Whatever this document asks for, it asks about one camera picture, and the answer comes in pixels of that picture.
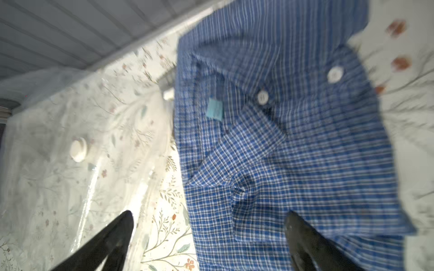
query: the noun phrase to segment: checkered fabric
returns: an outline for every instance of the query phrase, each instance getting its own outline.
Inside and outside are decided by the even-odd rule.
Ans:
[[[404,269],[414,228],[375,92],[345,45],[367,12],[366,0],[239,0],[181,38],[174,128],[201,270],[291,270],[289,210],[366,270]]]

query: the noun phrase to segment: fabric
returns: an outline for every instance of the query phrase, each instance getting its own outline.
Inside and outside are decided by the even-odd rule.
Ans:
[[[364,0],[240,0],[181,38],[174,127],[201,270],[291,269],[289,210],[363,268],[403,269],[414,228],[375,92],[345,45],[367,13]],[[206,116],[210,98],[222,121]]]

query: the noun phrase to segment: blue tag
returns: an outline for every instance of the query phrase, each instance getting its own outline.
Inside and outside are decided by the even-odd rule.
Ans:
[[[223,120],[223,102],[210,98],[208,100],[207,117],[214,120]]]

